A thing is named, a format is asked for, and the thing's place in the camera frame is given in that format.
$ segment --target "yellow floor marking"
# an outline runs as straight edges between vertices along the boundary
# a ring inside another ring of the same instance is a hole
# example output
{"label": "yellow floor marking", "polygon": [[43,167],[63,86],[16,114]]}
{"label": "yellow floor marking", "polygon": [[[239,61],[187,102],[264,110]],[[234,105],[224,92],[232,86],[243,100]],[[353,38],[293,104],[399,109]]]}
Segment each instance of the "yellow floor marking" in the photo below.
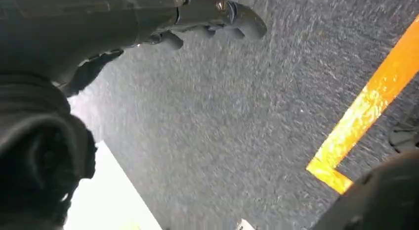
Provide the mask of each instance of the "yellow floor marking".
{"label": "yellow floor marking", "polygon": [[306,169],[337,192],[344,193],[352,181],[337,172],[336,166],[418,71],[419,16],[356,97]]}

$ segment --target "dark fabric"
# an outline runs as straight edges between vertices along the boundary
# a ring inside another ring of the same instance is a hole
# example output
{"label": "dark fabric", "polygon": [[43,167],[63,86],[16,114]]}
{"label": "dark fabric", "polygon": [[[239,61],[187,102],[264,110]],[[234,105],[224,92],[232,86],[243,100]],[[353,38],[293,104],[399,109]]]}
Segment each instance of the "dark fabric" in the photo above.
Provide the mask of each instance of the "dark fabric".
{"label": "dark fabric", "polygon": [[0,226],[23,215],[63,225],[79,180],[94,174],[95,151],[59,89],[0,73]]}

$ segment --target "bolt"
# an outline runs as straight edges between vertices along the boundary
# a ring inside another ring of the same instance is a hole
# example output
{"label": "bolt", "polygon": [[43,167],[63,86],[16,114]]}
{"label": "bolt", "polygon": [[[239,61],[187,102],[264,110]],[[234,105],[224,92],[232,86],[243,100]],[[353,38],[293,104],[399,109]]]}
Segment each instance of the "bolt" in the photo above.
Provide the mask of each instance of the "bolt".
{"label": "bolt", "polygon": [[219,11],[226,11],[227,10],[227,2],[225,0],[220,0],[215,3],[215,6]]}

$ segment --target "black plastic part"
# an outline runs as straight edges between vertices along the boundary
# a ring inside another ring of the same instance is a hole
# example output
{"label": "black plastic part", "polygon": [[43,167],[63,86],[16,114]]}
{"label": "black plastic part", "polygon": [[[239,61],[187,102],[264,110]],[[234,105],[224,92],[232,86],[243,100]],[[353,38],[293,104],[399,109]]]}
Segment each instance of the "black plastic part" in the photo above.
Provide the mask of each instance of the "black plastic part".
{"label": "black plastic part", "polygon": [[419,229],[419,152],[401,154],[358,179],[312,230]]}
{"label": "black plastic part", "polygon": [[183,47],[183,40],[181,40],[177,35],[173,34],[172,32],[162,33],[161,43],[173,50],[178,50]]}
{"label": "black plastic part", "polygon": [[419,104],[413,106],[407,117],[393,127],[388,138],[396,152],[419,151]]}
{"label": "black plastic part", "polygon": [[35,71],[58,84],[68,83],[87,58],[139,44],[177,18],[174,8],[29,19],[15,10],[7,13],[8,19],[0,20],[0,67]]}
{"label": "black plastic part", "polygon": [[238,28],[229,29],[230,34],[236,39],[243,39],[246,35]]}
{"label": "black plastic part", "polygon": [[239,28],[250,38],[261,39],[266,35],[268,31],[266,24],[250,7],[236,2],[230,2],[230,4],[236,13],[231,26]]}
{"label": "black plastic part", "polygon": [[86,61],[76,70],[74,77],[69,83],[59,86],[60,90],[66,97],[78,95],[96,79],[107,63],[121,56],[123,52],[121,49],[116,49]]}

